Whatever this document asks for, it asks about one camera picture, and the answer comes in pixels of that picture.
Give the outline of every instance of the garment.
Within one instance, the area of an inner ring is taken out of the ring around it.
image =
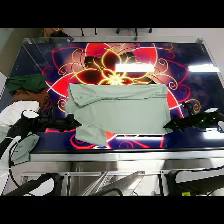
[[[48,88],[45,78],[41,74],[9,77],[6,80],[5,85],[12,95],[14,95],[16,90],[19,89],[25,89],[37,93]]]
[[[6,107],[0,113],[0,125],[14,125],[20,118],[24,110],[39,110],[37,101],[19,101]]]
[[[166,134],[170,119],[163,84],[69,87],[66,113],[74,114],[82,124],[76,138],[96,145],[106,145],[104,132],[117,134]]]
[[[12,102],[18,101],[37,101],[40,105],[40,111],[44,111],[50,104],[50,97],[46,89],[34,93],[28,90],[16,90],[16,93],[12,96]]]
[[[0,126],[0,143],[5,139],[9,129],[9,126]],[[34,134],[25,138],[18,144],[12,155],[12,161],[15,165],[29,161],[29,153],[35,147],[38,140],[39,136]]]

